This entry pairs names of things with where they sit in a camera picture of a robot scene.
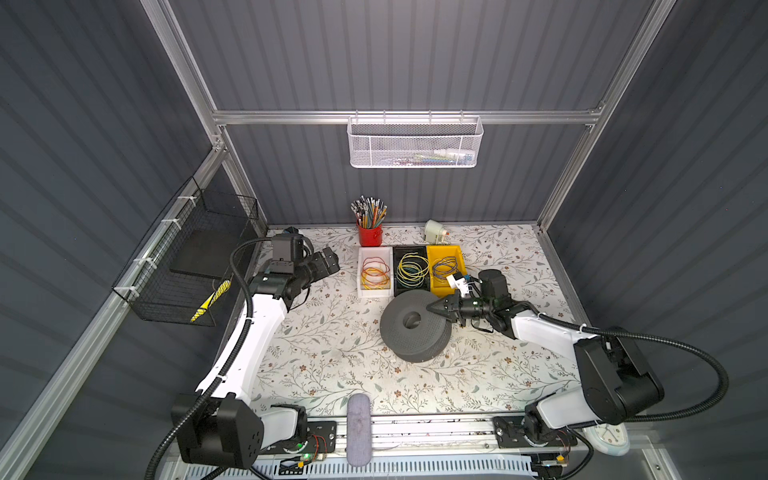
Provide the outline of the grey perforated cable spool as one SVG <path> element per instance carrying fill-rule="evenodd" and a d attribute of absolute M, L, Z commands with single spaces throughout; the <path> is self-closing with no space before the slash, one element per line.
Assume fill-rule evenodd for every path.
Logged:
<path fill-rule="evenodd" d="M 409 363 L 423 363 L 443 352 L 451 339 L 452 326 L 427 309 L 438 300 L 429 291 L 411 290 L 389 302 L 380 319 L 385 346 Z"/>

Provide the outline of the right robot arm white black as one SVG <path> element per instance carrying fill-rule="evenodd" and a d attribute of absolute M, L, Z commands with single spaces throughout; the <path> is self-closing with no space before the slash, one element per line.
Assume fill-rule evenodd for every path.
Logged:
<path fill-rule="evenodd" d="M 449 282 L 453 293 L 427 304 L 427 311 L 460 325 L 484 320 L 496 333 L 538 344 L 575 363 L 578 387 L 550 394 L 525 408 L 521 429 L 533 446 L 546 445 L 564 430 L 692 417 L 713 408 L 728 391 L 730 379 L 723 365 L 687 343 L 619 327 L 599 329 L 558 320 L 529 302 L 513 299 L 505 277 L 495 269 L 476 277 L 455 274 Z M 689 407 L 649 413 L 664 399 L 665 390 L 639 348 L 641 342 L 678 349 L 707 363 L 717 376 L 714 392 Z"/>

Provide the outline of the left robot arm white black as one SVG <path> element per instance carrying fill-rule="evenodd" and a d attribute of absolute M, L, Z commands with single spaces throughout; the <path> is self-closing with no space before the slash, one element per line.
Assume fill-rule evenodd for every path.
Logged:
<path fill-rule="evenodd" d="M 313 283 L 337 273 L 337 254 L 315 251 L 312 242 L 289 228 L 269 238 L 272 259 L 247 280 L 238 269 L 233 278 L 244 306 L 216 363 L 192 394 L 181 394 L 172 407 L 173 426 L 152 454 L 145 478 L 153 479 L 172 444 L 189 464 L 249 469 L 259 454 L 274 445 L 303 446 L 309 435 L 305 408 L 276 404 L 262 414 L 251 403 L 252 388 L 269 344 L 294 300 Z"/>

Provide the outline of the yellow plastic bin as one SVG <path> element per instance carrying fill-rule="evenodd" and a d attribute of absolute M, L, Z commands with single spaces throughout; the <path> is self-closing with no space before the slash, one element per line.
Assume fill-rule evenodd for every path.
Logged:
<path fill-rule="evenodd" d="M 467 274 L 467 268 L 461 247 L 458 245 L 428 245 L 428 273 L 430 291 L 437 297 L 445 297 L 453 293 L 447 277 L 453 273 Z"/>

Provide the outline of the black plastic bin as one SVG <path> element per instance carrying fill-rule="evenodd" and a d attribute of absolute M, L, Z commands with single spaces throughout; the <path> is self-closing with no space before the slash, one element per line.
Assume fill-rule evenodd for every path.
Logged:
<path fill-rule="evenodd" d="M 411 290 L 430 290 L 427 248 L 423 245 L 397 245 L 393 247 L 394 294 Z"/>

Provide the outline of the red pencil cup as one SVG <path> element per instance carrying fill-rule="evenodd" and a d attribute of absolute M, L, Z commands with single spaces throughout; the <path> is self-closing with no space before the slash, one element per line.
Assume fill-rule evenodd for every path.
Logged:
<path fill-rule="evenodd" d="M 380 247 L 383 243 L 383 229 L 381 225 L 375 228 L 365 228 L 359 225 L 358 234 L 361 247 Z"/>

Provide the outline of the white plastic bin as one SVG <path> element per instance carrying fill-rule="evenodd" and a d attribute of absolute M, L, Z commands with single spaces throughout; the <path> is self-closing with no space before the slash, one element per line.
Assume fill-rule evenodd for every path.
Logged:
<path fill-rule="evenodd" d="M 357 293 L 361 299 L 394 296 L 394 260 L 391 247 L 360 247 L 358 250 Z"/>

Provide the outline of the bundle of pencils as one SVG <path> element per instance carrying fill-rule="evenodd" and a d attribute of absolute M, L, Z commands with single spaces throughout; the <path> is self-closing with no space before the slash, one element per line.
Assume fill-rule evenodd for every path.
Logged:
<path fill-rule="evenodd" d="M 351 202 L 350 208 L 356 217 L 357 225 L 364 229 L 381 226 L 388 213 L 387 205 L 373 197 L 361 196 Z"/>

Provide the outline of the pale green pencil sharpener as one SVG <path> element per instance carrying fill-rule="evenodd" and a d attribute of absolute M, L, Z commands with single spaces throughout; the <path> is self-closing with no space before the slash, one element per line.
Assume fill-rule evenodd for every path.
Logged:
<path fill-rule="evenodd" d="M 431 245 L 445 245 L 448 243 L 449 232 L 446 227 L 435 220 L 428 220 L 424 227 L 424 238 Z"/>

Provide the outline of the yellow black striped tool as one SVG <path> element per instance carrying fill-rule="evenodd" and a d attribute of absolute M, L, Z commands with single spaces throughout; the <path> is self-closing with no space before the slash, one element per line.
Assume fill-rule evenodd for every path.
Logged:
<path fill-rule="evenodd" d="M 229 291 L 231 284 L 232 282 L 230 279 L 224 280 L 217 287 L 217 289 L 196 309 L 195 313 L 190 318 L 190 322 L 194 323 L 200 317 L 208 313 L 211 307 L 217 302 L 217 300 Z"/>

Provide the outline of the black pad in basket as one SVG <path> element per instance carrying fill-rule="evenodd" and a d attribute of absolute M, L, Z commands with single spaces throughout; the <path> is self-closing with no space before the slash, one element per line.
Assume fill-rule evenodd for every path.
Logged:
<path fill-rule="evenodd" d="M 209 279 L 220 278 L 228 270 L 229 256 L 238 244 L 239 238 L 230 233 L 194 230 L 172 260 L 170 271 Z"/>

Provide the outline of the grey fuzzy oblong brush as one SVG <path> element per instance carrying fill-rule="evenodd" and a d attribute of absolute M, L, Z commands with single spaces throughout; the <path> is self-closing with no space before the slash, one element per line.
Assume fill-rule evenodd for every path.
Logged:
<path fill-rule="evenodd" d="M 372 407 L 367 394 L 356 393 L 347 404 L 347 462 L 353 467 L 368 465 L 373 457 Z"/>

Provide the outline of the white round clock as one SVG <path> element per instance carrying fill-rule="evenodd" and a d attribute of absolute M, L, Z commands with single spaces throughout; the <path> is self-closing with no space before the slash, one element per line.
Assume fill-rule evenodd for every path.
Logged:
<path fill-rule="evenodd" d="M 630 450 L 629 433 L 624 424 L 601 424 L 583 430 L 584 437 L 600 453 L 620 457 Z"/>

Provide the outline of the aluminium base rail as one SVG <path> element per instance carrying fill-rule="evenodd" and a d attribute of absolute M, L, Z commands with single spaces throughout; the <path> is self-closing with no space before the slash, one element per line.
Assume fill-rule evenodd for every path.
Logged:
<path fill-rule="evenodd" d="M 583 431 L 580 434 L 562 431 L 546 445 L 533 446 L 523 435 L 522 420 L 521 413 L 511 412 L 504 415 L 373 416 L 373 457 L 368 465 L 353 467 L 346 458 L 347 419 L 308 418 L 309 435 L 303 446 L 274 445 L 262 451 L 253 466 L 261 460 L 270 460 L 282 470 L 309 471 L 340 460 L 351 468 L 361 469 L 373 465 L 376 457 L 424 460 L 437 457 L 456 459 L 461 455 L 524 456 L 538 464 L 555 464 L 558 456 L 570 459 L 593 448 Z M 632 430 L 628 433 L 630 450 L 626 455 L 634 451 L 650 453 L 654 450 L 646 433 Z"/>

